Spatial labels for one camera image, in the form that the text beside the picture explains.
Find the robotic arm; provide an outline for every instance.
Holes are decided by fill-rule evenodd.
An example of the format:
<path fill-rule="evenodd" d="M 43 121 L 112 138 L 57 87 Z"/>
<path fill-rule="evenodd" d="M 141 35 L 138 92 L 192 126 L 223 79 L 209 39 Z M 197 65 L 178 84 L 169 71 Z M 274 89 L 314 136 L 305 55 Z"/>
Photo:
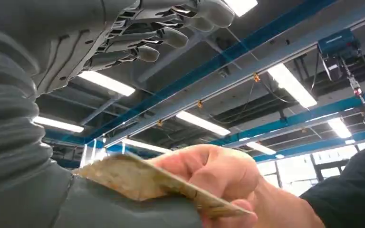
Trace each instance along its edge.
<path fill-rule="evenodd" d="M 34 101 L 83 70 L 153 62 L 148 45 L 184 46 L 175 28 L 233 18 L 221 0 L 0 0 L 0 227 L 201 227 L 185 198 L 139 204 L 60 168 Z"/>

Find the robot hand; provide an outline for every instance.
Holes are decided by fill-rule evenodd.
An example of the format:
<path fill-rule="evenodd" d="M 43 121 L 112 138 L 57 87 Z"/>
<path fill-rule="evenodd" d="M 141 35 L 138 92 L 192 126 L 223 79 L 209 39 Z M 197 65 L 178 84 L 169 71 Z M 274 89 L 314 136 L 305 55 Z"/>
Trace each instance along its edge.
<path fill-rule="evenodd" d="M 184 46 L 175 28 L 233 17 L 221 0 L 0 0 L 0 227 L 202 227 L 185 198 L 145 208 L 60 168 L 34 101 L 82 70 L 153 62 L 148 45 Z"/>
<path fill-rule="evenodd" d="M 0 0 L 1 6 L 0 50 L 33 78 L 38 95 L 66 86 L 97 54 L 147 44 L 179 48 L 187 37 L 175 28 L 209 31 L 234 18 L 221 0 Z"/>

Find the light fixture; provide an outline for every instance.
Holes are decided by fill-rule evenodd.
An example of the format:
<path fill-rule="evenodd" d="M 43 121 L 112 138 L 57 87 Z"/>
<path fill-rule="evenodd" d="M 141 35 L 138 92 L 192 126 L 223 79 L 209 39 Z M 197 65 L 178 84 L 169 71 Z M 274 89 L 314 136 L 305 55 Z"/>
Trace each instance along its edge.
<path fill-rule="evenodd" d="M 268 73 L 277 81 L 279 88 L 286 89 L 303 107 L 308 108 L 317 104 L 313 96 L 308 93 L 283 63 L 271 67 L 268 69 Z"/>
<path fill-rule="evenodd" d="M 262 153 L 265 153 L 265 154 L 268 154 L 268 155 L 273 155 L 273 154 L 276 154 L 276 151 L 266 147 L 266 146 L 263 146 L 259 143 L 256 143 L 256 142 L 250 142 L 250 143 L 247 143 L 247 146 L 251 147 L 252 149 L 255 149 L 257 151 L 260 151 Z"/>
<path fill-rule="evenodd" d="M 33 119 L 33 122 L 35 123 L 39 123 L 42 125 L 48 125 L 51 127 L 56 127 L 56 128 L 60 128 L 60 129 L 64 129 L 64 130 L 68 130 L 68 131 L 72 131 L 72 132 L 77 132 L 77 133 L 81 133 L 84 128 L 80 127 L 80 126 L 76 126 L 73 124 L 68 124 L 68 123 L 64 123 L 64 122 L 60 122 L 60 121 L 56 121 L 56 120 L 51 120 L 48 118 L 44 118 L 41 116 L 37 116 L 36 118 Z"/>
<path fill-rule="evenodd" d="M 212 124 L 211 122 L 209 121 L 206 121 L 204 119 L 201 119 L 193 114 L 190 114 L 186 111 L 182 111 L 182 112 L 179 112 L 177 115 L 176 115 L 177 118 L 180 118 L 182 120 L 185 120 L 189 123 L 192 123 L 194 125 L 197 125 L 199 127 L 202 127 L 202 128 L 205 128 L 206 130 L 209 130 L 211 132 L 214 132 L 218 135 L 221 135 L 221 136 L 225 136 L 227 134 L 230 134 L 230 131 L 225 129 L 225 128 L 222 128 L 216 124 Z"/>
<path fill-rule="evenodd" d="M 140 148 L 144 148 L 144 149 L 148 149 L 151 151 L 157 151 L 160 153 L 169 153 L 172 152 L 172 150 L 163 148 L 163 147 L 158 147 L 158 146 L 153 146 L 153 145 L 149 145 L 143 142 L 138 142 L 138 141 L 134 141 L 134 140 L 130 140 L 130 139 L 123 139 L 122 143 L 127 144 L 127 145 L 131 145 L 131 146 L 136 146 L 136 147 L 140 147 Z"/>
<path fill-rule="evenodd" d="M 243 16 L 258 4 L 256 0 L 225 0 L 225 2 L 238 17 Z"/>
<path fill-rule="evenodd" d="M 354 144 L 356 141 L 354 139 L 345 140 L 346 145 Z"/>
<path fill-rule="evenodd" d="M 339 137 L 345 139 L 352 136 L 352 134 L 350 133 L 344 122 L 342 122 L 341 118 L 338 117 L 328 120 L 328 124 L 329 126 L 331 126 L 332 130 L 334 130 Z"/>
<path fill-rule="evenodd" d="M 129 96 L 135 92 L 134 88 L 97 73 L 96 71 L 85 71 L 81 73 L 79 77 L 125 96 Z"/>

